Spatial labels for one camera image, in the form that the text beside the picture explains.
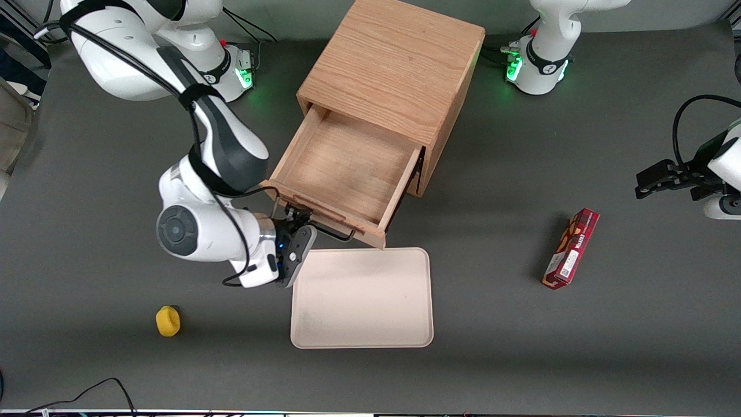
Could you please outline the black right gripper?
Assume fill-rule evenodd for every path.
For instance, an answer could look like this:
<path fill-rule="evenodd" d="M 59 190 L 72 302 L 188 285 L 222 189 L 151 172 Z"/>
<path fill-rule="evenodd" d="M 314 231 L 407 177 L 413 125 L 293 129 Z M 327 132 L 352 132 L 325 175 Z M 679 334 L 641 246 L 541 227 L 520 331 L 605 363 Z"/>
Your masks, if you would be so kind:
<path fill-rule="evenodd" d="M 295 207 L 284 208 L 285 218 L 275 221 L 276 226 L 276 285 L 290 288 L 294 284 L 304 261 L 302 236 L 299 229 L 313 226 L 312 211 L 296 211 Z"/>

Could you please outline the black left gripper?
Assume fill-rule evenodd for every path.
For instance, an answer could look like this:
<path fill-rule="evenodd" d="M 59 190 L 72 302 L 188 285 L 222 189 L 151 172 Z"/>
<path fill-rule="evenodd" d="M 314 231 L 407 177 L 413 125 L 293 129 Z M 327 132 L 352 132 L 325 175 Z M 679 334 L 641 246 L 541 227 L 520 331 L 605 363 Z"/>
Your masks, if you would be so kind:
<path fill-rule="evenodd" d="M 725 185 L 707 164 L 715 157 L 726 138 L 726 132 L 720 132 L 711 140 L 702 144 L 694 157 L 685 161 L 678 147 L 677 134 L 674 135 L 674 156 L 678 167 L 672 160 L 661 160 L 637 174 L 635 197 L 642 200 L 657 192 L 677 191 L 690 186 L 694 202 L 723 193 Z"/>

